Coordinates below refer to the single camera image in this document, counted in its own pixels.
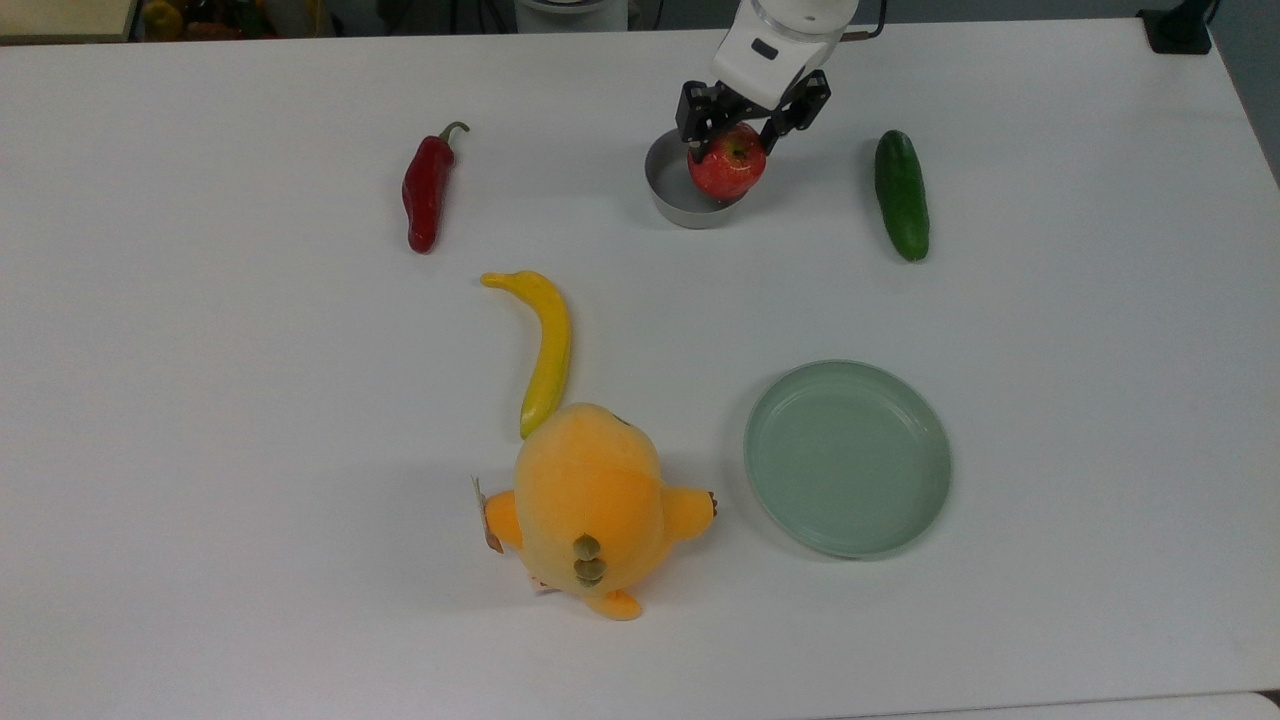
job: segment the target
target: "gray bowl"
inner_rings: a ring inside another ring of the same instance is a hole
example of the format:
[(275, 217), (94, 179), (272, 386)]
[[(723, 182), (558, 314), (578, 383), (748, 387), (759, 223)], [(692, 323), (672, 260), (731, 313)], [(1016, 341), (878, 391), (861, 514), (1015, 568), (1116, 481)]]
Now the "gray bowl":
[(663, 133), (649, 146), (644, 177), (649, 181), (653, 204), (663, 218), (680, 227), (703, 229), (724, 224), (741, 197), (716, 200), (698, 190), (689, 177), (687, 154), (689, 146), (680, 140), (677, 129)]

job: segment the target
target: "red chili pepper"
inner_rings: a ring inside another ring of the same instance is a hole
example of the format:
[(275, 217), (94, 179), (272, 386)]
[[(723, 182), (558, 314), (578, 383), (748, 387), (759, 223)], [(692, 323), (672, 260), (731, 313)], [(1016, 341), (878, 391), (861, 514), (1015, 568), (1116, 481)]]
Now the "red chili pepper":
[(435, 233), (440, 229), (444, 187), (449, 182), (449, 168), (453, 167), (453, 149), (449, 147), (453, 128), (471, 132), (466, 123), (449, 123), (440, 135), (422, 138), (413, 161), (404, 172), (401, 195), (408, 213), (408, 246), (415, 252), (430, 252), (435, 245)]

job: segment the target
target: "plush toy arm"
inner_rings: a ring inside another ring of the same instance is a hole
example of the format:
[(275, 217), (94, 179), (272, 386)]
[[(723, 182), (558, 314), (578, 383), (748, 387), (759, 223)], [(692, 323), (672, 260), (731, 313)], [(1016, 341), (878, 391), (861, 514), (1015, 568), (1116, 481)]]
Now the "plush toy arm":
[(666, 487), (662, 488), (662, 512), (668, 538), (692, 539), (712, 524), (716, 501), (704, 489)]
[(520, 521), (516, 519), (516, 491), (508, 489), (486, 500), (484, 518), (498, 539), (516, 550), (525, 546), (525, 534), (520, 532)]

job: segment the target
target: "cucumber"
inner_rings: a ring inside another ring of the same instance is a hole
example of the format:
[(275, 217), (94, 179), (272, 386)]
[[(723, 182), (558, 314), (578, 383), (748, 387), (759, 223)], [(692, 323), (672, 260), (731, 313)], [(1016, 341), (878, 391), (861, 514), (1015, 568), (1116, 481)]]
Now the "cucumber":
[(924, 202), (920, 159), (906, 133), (891, 129), (876, 146), (876, 197), (884, 229), (910, 263), (929, 254), (929, 209)]

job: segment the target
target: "apple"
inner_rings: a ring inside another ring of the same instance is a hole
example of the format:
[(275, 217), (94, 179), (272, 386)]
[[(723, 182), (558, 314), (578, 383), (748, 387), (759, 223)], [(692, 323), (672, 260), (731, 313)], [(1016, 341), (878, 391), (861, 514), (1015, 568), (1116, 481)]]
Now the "apple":
[(689, 152), (689, 174), (694, 184), (717, 200), (736, 200), (764, 174), (764, 145), (755, 128), (739, 123), (716, 137), (703, 161)]

